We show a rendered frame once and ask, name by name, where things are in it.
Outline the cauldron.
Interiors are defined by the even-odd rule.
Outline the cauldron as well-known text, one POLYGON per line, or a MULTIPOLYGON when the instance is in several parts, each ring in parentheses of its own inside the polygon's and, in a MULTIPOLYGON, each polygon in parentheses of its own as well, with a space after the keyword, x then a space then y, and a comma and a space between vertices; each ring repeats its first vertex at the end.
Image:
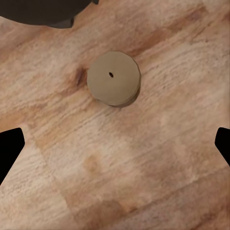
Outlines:
POLYGON ((71 19, 99 0, 0 0, 0 16, 28 25, 72 28, 71 19))

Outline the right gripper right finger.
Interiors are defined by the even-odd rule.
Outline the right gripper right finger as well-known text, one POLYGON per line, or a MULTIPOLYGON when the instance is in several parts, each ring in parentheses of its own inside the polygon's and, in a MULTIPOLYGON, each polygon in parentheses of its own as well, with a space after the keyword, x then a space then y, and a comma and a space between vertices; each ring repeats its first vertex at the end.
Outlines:
POLYGON ((215 145, 230 166, 230 129, 222 127, 218 129, 215 145))

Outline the pillar candle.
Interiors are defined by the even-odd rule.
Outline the pillar candle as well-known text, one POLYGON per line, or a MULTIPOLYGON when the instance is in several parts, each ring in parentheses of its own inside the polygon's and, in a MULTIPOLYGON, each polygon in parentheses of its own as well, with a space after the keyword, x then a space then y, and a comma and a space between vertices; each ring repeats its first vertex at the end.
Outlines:
POLYGON ((122 51, 108 51, 90 65, 87 85, 93 97, 103 104, 127 107, 140 94, 140 69, 132 56, 122 51))

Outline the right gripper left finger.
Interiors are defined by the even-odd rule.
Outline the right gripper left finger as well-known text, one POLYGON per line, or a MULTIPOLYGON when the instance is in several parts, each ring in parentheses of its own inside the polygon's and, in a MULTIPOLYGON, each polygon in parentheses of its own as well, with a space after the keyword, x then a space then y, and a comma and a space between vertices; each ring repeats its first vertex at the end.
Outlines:
POLYGON ((20 127, 0 133, 0 185, 24 146, 24 135, 20 127))

